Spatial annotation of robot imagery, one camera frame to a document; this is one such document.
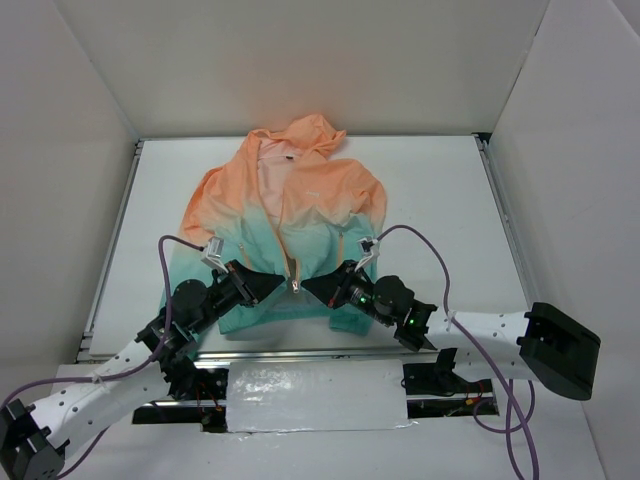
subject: purple cable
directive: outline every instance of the purple cable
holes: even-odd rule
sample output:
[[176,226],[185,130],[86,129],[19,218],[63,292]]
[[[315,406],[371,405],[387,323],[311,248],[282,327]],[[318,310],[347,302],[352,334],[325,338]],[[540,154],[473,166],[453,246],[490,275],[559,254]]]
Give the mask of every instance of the purple cable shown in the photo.
[[[511,407],[513,406],[513,404],[511,403],[511,398],[515,398],[515,396],[513,396],[513,380],[509,380],[509,392],[511,393],[511,396],[509,397],[509,400],[507,400],[507,418],[505,419],[505,431],[507,432],[505,434],[507,440],[507,453],[509,454],[509,461],[511,462],[511,466],[513,467],[513,471],[516,474],[516,477],[518,477],[518,480],[525,480],[524,475],[518,467],[518,462],[516,461],[516,456],[513,452],[513,444],[511,443]],[[523,428],[529,428],[526,423],[521,425],[524,425]]]
[[507,452],[509,454],[509,460],[511,461],[511,466],[513,467],[513,471],[516,473],[516,475],[520,480],[523,480],[522,474],[515,460],[515,455],[513,453],[513,445],[511,443],[511,407],[515,409],[518,420],[520,421],[520,426],[522,427],[524,436],[527,439],[527,446],[529,447],[529,454],[531,455],[531,465],[533,467],[533,480],[539,480],[540,465],[538,462],[538,452],[536,451],[536,446],[533,442],[533,435],[531,434],[531,430],[529,429],[529,425],[527,424],[527,419],[524,416],[524,413],[522,412],[522,408],[520,408],[520,404],[518,403],[518,400],[513,394],[512,389],[507,384],[507,379],[504,377],[504,375],[500,371],[500,368],[498,368],[498,365],[493,360],[493,358],[491,358],[491,355],[489,354],[489,352],[487,352],[487,350],[480,344],[480,342],[478,342],[478,340],[471,334],[471,332],[469,332],[465,327],[462,326],[460,322],[458,322],[458,320],[455,319],[455,316],[450,314],[449,291],[451,290],[451,276],[449,275],[449,268],[447,267],[447,264],[444,262],[442,255],[440,255],[440,252],[438,252],[436,247],[424,235],[422,235],[418,230],[416,230],[415,228],[409,225],[394,225],[392,227],[389,227],[384,232],[382,232],[380,236],[378,236],[377,238],[378,242],[382,241],[382,239],[387,235],[389,235],[392,231],[398,230],[398,229],[409,230],[410,232],[412,232],[429,247],[429,249],[433,252],[433,254],[438,259],[438,262],[440,263],[440,267],[442,267],[442,271],[444,273],[444,278],[445,278],[444,297],[442,300],[442,306],[444,307],[444,311],[446,312],[447,316],[451,318],[451,323],[453,323],[456,326],[456,328],[460,330],[464,334],[464,336],[469,339],[469,341],[473,344],[473,346],[476,347],[476,349],[484,357],[486,362],[491,367],[491,370],[493,370],[493,373],[495,373],[496,378],[498,379],[498,381],[500,381],[502,388],[504,388],[504,391],[506,392],[509,398],[508,406],[507,406],[507,425],[505,430],[507,433]]
[[[164,342],[167,340],[167,337],[169,335],[169,329],[171,328],[172,309],[171,309],[171,285],[169,283],[169,268],[167,267],[167,260],[164,256],[164,242],[166,240],[173,240],[174,242],[181,243],[182,245],[186,245],[187,247],[193,248],[194,250],[200,250],[200,251],[204,250],[203,247],[199,247],[197,245],[194,245],[193,243],[189,243],[174,235],[163,235],[162,237],[160,237],[160,239],[158,240],[158,255],[160,256],[160,266],[162,267],[162,278],[164,279],[164,291],[165,291],[165,297],[167,299],[167,307],[166,307],[165,321],[164,321],[164,333],[160,337],[160,341],[158,342],[158,345],[156,346],[154,351],[151,353],[151,355],[149,355],[149,358],[147,358],[144,362],[142,362],[137,367],[132,368],[131,370],[127,370],[121,373],[116,373],[114,375],[105,375],[103,377],[100,377],[100,379],[103,382],[114,382],[116,380],[122,380],[123,378],[127,378],[143,370],[151,362],[155,361],[158,358],[158,355],[160,355]],[[4,401],[2,402],[2,405],[0,405],[0,410],[4,409],[4,407],[6,407],[9,404],[9,402],[11,402],[11,400],[13,400],[17,395],[20,395],[25,390],[29,390],[34,387],[39,387],[41,385],[52,385],[55,383],[93,383],[93,378],[92,377],[46,378],[44,380],[36,380],[35,382],[27,383],[19,388],[16,388],[13,392],[11,392],[7,396],[7,398],[4,399]],[[71,472],[73,472],[76,468],[78,468],[80,464],[89,456],[89,454],[91,453],[91,450],[93,450],[93,448],[96,446],[96,444],[102,438],[105,432],[106,432],[106,429],[100,432],[96,436],[94,441],[91,443],[87,451],[84,452],[82,457],[80,457],[80,459],[71,468],[69,468],[69,470],[62,473],[60,476],[58,476],[58,478],[64,478],[67,475],[69,475]]]
[[100,439],[104,436],[104,434],[107,433],[107,428],[105,428],[103,431],[101,431],[98,435],[96,435],[96,438],[93,439],[93,442],[91,442],[91,445],[89,445],[89,448],[87,448],[85,450],[85,452],[82,454],[82,456],[78,459],[78,461],[76,463],[73,464],[73,466],[69,467],[67,469],[66,472],[62,472],[60,475],[58,475],[56,477],[56,480],[60,480],[61,478],[66,477],[67,475],[71,474],[76,468],[78,468],[80,466],[80,464],[82,462],[85,461],[85,459],[89,456],[89,454],[91,453],[91,451],[95,448],[95,446],[98,444],[98,442],[100,441]]
[[[528,383],[529,383],[529,391],[531,392],[531,405],[529,406],[529,411],[527,412],[527,416],[526,416],[527,423],[529,423],[529,421],[531,420],[531,417],[533,417],[533,411],[536,408],[536,389],[533,386],[533,382],[531,380],[529,380]],[[493,433],[499,433],[499,434],[505,435],[507,433],[506,428],[503,429],[503,428],[490,427],[489,425],[484,423],[482,420],[480,420],[480,418],[478,417],[478,410],[480,409],[480,407],[492,401],[493,401],[492,398],[486,398],[476,403],[475,406],[473,407],[473,419],[476,421],[478,425],[480,425],[485,430],[488,430]],[[522,425],[517,425],[511,429],[511,433],[517,432],[521,428],[522,428]]]

